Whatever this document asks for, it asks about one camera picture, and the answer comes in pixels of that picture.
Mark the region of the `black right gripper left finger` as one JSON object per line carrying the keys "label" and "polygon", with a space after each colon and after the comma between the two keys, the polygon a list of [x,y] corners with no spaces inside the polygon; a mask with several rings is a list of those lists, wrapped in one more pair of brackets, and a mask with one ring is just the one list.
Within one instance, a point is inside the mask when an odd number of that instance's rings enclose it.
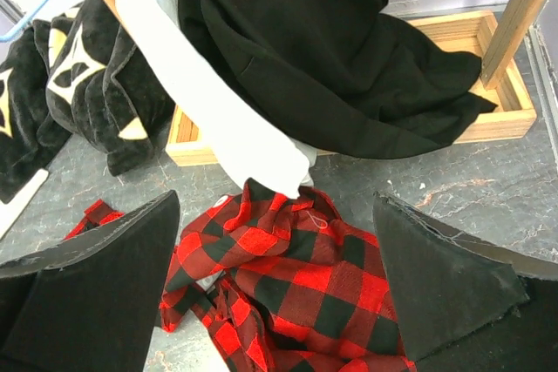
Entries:
{"label": "black right gripper left finger", "polygon": [[3,371],[141,371],[180,221],[168,191],[1,266]]}

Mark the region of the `light blue hanger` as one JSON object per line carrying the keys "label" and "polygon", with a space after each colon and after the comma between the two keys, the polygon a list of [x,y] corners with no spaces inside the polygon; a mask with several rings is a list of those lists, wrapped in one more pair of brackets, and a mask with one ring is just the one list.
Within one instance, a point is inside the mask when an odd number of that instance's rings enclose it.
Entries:
{"label": "light blue hanger", "polygon": [[7,32],[1,36],[1,43],[3,44],[13,41],[49,1],[50,0],[41,0],[34,8],[27,11]]}

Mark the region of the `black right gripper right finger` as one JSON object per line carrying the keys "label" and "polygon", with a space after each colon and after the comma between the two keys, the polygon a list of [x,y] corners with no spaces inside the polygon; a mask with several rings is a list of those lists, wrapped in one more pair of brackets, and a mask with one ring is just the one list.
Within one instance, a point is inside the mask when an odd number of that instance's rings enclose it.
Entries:
{"label": "black right gripper right finger", "polygon": [[373,201],[407,357],[419,371],[555,371],[557,265],[497,246],[387,193]]}

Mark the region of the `red black plaid shirt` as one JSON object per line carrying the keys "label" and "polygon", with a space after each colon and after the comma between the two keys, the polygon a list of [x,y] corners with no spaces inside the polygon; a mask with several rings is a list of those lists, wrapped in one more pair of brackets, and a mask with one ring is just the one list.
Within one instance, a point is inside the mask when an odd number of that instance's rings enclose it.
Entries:
{"label": "red black plaid shirt", "polygon": [[413,371],[378,240],[303,186],[250,180],[181,233],[155,324],[195,315],[232,371]]}

